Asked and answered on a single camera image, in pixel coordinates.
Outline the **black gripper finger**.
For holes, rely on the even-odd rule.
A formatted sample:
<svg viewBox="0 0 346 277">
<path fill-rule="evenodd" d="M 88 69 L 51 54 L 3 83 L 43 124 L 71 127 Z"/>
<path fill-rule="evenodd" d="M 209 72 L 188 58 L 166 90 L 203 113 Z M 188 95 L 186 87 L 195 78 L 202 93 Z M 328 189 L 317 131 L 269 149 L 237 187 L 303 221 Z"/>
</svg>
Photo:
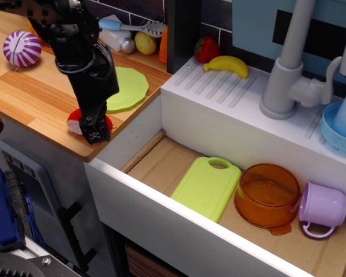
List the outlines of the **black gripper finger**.
<svg viewBox="0 0 346 277">
<path fill-rule="evenodd" d="M 90 145 L 108 142 L 111 139 L 111 120 L 106 115 L 96 118 L 96 121 L 93 121 L 92 117 L 82 117 L 79 119 L 79 126 Z"/>
</svg>

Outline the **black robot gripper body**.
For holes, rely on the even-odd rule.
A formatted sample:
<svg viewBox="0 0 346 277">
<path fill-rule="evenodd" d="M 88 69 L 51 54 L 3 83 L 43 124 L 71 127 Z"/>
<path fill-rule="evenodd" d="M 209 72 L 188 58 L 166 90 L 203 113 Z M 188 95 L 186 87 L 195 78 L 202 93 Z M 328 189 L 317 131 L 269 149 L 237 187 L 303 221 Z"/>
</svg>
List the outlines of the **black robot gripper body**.
<svg viewBox="0 0 346 277">
<path fill-rule="evenodd" d="M 103 118 L 106 100 L 119 92 L 114 61 L 108 46 L 96 43 L 90 56 L 78 60 L 55 60 L 58 70 L 67 75 L 84 118 Z"/>
</svg>

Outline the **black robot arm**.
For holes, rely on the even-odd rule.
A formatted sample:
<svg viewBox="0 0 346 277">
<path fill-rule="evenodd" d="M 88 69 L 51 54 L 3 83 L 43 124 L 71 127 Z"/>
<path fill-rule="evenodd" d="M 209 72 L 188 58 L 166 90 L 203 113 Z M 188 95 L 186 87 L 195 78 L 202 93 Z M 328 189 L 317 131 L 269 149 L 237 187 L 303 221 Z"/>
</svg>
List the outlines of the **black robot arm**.
<svg viewBox="0 0 346 277">
<path fill-rule="evenodd" d="M 79 126 L 89 144 L 110 140 L 106 100 L 119 91 L 111 51 L 99 43 L 99 18 L 84 1 L 3 1 L 4 10 L 27 17 L 55 55 L 81 110 Z"/>
</svg>

